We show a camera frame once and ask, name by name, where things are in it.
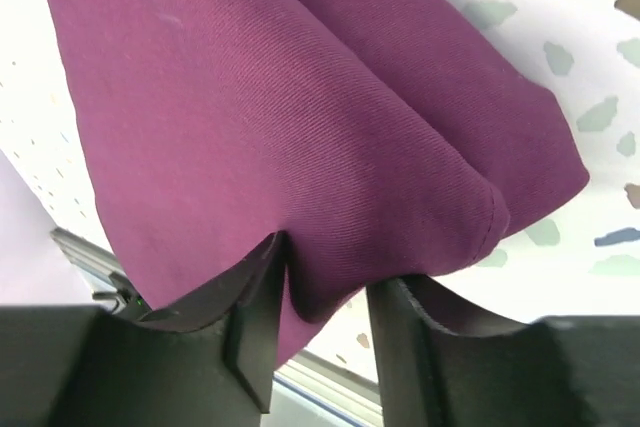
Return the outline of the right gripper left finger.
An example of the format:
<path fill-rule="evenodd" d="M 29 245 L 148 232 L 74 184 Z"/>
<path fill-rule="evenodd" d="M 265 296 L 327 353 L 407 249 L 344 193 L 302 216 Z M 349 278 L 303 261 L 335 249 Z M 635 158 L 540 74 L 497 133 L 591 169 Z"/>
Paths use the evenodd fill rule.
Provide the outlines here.
<path fill-rule="evenodd" d="M 287 237 L 139 319 L 89 306 L 1 311 L 5 426 L 257 426 L 276 369 Z"/>

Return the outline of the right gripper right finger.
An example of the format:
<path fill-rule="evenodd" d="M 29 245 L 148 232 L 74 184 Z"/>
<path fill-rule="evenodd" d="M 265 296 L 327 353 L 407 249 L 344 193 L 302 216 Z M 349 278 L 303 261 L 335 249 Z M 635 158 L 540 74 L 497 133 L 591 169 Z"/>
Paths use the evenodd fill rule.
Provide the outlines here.
<path fill-rule="evenodd" d="M 639 422 L 639 320 L 495 314 L 420 275 L 367 300 L 388 426 L 584 427 Z"/>

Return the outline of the purple surgical cloth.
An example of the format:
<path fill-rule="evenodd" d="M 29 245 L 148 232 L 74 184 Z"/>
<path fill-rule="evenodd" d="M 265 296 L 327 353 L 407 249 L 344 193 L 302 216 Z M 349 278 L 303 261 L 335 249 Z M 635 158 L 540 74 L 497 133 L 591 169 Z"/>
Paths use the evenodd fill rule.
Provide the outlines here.
<path fill-rule="evenodd" d="M 446 0 L 48 0 L 103 230 L 161 307 L 290 236 L 278 359 L 575 197 L 554 95 Z"/>

